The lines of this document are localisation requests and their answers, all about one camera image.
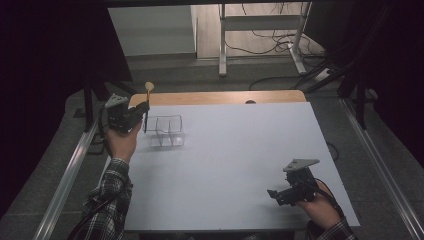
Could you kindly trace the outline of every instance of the wall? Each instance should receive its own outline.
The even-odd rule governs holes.
[[[190,6],[108,10],[125,56],[195,52]]]

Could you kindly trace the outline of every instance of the gray floor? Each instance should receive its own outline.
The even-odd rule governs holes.
[[[172,59],[130,58],[134,83],[129,85],[142,90],[144,82],[155,84],[154,92],[193,91],[245,91],[255,80],[275,76],[296,76],[291,58],[233,59],[228,62],[226,78],[218,76],[217,60],[198,61],[190,56]],[[259,83],[253,90],[287,89],[298,78],[281,78]],[[380,180],[372,161],[352,128],[336,95],[338,82],[319,91],[307,94],[326,141],[339,152],[335,161],[347,193],[357,213],[361,227],[354,229],[360,239],[411,239],[404,222]],[[112,92],[123,93],[113,86]],[[9,211],[0,222],[0,239],[31,239],[66,169],[75,146],[84,129],[84,119],[75,118],[77,109],[83,108],[83,96],[78,92],[68,98],[66,113],[60,128],[37,169],[22,189]],[[374,112],[372,104],[366,106],[366,124],[385,163],[397,183],[424,221],[424,170],[407,149]],[[90,147],[90,151],[99,146]],[[66,239],[80,219],[81,204],[86,194],[99,180],[106,155],[87,155],[51,239]],[[296,239],[302,239],[302,232]],[[126,239],[137,239],[127,234]]]

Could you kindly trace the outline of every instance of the person's left hand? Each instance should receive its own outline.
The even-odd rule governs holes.
[[[142,121],[135,125],[127,134],[122,134],[112,129],[107,131],[106,136],[112,157],[120,158],[126,163],[130,163],[131,157],[137,146],[137,133],[141,129],[141,124]]]

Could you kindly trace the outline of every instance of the plaid sleeve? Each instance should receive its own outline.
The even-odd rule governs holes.
[[[125,217],[132,195],[128,170],[127,163],[116,159],[111,160],[100,185],[90,192],[83,204],[83,217],[101,203],[117,197],[82,227],[77,239],[117,240],[123,238]]]
[[[317,238],[317,240],[357,240],[352,229],[344,217],[339,223],[328,229]]]

